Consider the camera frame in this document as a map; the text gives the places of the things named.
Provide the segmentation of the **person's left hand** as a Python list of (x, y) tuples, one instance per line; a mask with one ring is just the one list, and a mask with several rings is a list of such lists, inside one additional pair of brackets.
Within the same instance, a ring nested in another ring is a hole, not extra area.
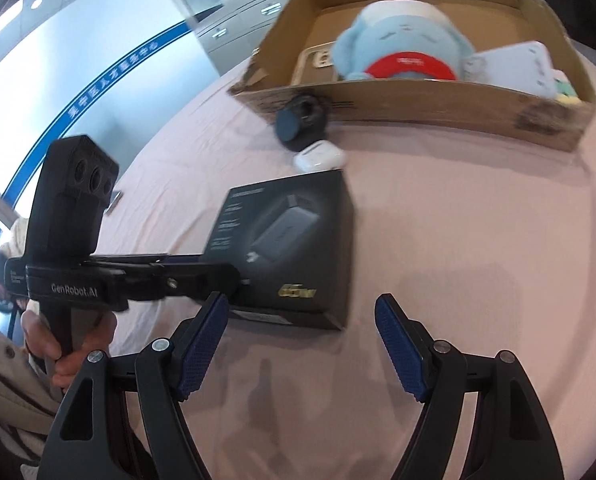
[(84, 337), (81, 347), (64, 356), (59, 343), (36, 312), (26, 311), (21, 317), (21, 327), (29, 353), (41, 360), (54, 361), (52, 383), (58, 388), (66, 389), (92, 351), (108, 351), (115, 335), (117, 318), (114, 312), (105, 312), (100, 322)]

